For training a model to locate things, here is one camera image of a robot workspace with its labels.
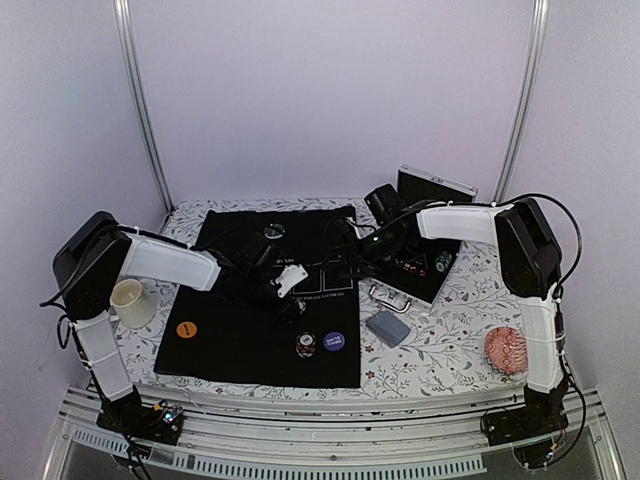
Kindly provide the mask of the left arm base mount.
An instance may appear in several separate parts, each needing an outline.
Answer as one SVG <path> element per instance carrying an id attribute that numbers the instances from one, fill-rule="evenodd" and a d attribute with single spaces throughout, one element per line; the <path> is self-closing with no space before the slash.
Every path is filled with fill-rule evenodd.
<path id="1" fill-rule="evenodd" d="M 153 406 L 111 402 L 103 405 L 98 427 L 134 439 L 176 446 L 182 433 L 184 409 L 161 400 Z"/>

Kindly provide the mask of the purple small blind button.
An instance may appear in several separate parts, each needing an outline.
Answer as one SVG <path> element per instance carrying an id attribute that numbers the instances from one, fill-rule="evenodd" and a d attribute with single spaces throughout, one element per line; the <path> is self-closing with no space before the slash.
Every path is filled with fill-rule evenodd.
<path id="1" fill-rule="evenodd" d="M 345 336 L 340 332 L 330 332 L 324 336 L 323 346 L 327 351 L 337 352 L 344 348 Z"/>

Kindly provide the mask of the orange big blind button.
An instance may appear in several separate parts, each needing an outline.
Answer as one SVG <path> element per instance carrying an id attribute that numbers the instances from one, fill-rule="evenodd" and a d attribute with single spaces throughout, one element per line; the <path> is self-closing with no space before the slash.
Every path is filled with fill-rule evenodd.
<path id="1" fill-rule="evenodd" d="M 197 332 L 197 325 L 191 321 L 183 321 L 176 326 L 176 334 L 182 339 L 193 338 Z"/>

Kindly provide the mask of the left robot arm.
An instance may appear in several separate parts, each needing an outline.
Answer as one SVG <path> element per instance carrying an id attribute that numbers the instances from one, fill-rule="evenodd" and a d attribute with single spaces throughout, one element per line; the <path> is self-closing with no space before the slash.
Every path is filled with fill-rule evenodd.
<path id="1" fill-rule="evenodd" d="M 143 405 L 124 365 L 111 322 L 140 325 L 154 313 L 141 281 L 169 282 L 259 308 L 274 322 L 298 319 L 305 310 L 291 291 L 308 273 L 300 264 L 275 271 L 277 247 L 260 234 L 230 255 L 211 243 L 189 245 L 94 214 L 53 260 L 58 291 L 41 307 L 63 311 L 80 361 L 101 398 L 104 428 L 153 439 L 181 430 L 182 409 L 161 401 Z"/>

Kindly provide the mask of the clear acrylic dealer button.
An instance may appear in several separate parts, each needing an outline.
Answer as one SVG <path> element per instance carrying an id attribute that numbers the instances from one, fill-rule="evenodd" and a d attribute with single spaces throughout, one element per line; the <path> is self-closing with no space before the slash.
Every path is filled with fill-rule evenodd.
<path id="1" fill-rule="evenodd" d="M 282 225 L 271 223 L 264 228 L 264 236 L 268 240 L 279 240 L 285 235 L 285 229 Z"/>

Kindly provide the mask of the orange black poker chip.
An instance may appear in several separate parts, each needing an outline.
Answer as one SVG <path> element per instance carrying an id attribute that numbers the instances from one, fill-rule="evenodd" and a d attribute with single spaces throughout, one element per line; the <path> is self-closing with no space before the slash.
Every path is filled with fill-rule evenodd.
<path id="1" fill-rule="evenodd" d="M 295 350 L 299 357 L 310 358 L 316 351 L 316 338 L 311 333 L 302 333 L 296 338 Z"/>

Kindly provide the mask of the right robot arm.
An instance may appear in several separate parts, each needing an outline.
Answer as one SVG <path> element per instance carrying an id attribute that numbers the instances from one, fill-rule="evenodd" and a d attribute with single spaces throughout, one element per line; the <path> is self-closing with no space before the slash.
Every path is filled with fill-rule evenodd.
<path id="1" fill-rule="evenodd" d="M 453 240 L 495 248 L 502 282 L 516 298 L 524 329 L 528 370 L 525 405 L 508 421 L 490 414 L 487 431 L 509 428 L 537 436 L 565 428 L 563 399 L 571 383 L 562 360 L 565 328 L 560 310 L 566 275 L 562 251 L 538 202 L 539 194 L 523 194 L 502 203 L 420 200 L 404 203 L 390 185 L 373 191 L 369 209 L 377 225 L 360 236 L 355 223 L 332 218 L 323 239 L 330 257 L 371 277 L 380 262 L 419 240 Z"/>

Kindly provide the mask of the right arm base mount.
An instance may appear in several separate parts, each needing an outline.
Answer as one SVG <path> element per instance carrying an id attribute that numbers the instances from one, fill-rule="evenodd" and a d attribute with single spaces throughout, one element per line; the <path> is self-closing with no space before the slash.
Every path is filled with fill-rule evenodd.
<path id="1" fill-rule="evenodd" d="M 541 441 L 512 449 L 515 460 L 530 470 L 546 467 L 555 459 L 568 426 L 563 407 L 553 413 L 530 405 L 512 409 L 501 407 L 487 410 L 480 420 L 480 429 L 490 446 L 544 436 Z"/>

